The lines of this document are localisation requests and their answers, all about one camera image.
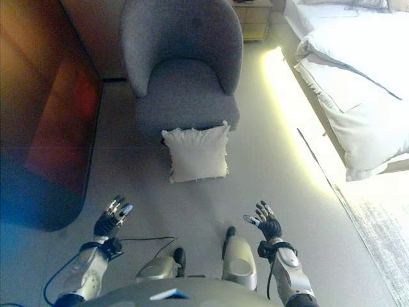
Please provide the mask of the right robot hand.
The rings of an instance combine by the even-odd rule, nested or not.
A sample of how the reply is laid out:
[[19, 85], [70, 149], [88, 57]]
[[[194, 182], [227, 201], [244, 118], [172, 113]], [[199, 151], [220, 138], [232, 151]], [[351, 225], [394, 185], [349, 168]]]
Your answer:
[[256, 204], [256, 216], [244, 215], [243, 220], [261, 230], [266, 240], [282, 237], [282, 228], [271, 207], [263, 200]]

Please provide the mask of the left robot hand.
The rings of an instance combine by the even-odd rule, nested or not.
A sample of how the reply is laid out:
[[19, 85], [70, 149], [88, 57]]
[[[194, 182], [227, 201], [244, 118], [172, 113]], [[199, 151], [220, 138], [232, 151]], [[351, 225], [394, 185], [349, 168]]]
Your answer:
[[115, 196], [95, 223], [95, 237], [114, 237], [132, 211], [133, 205], [126, 203], [121, 195]]

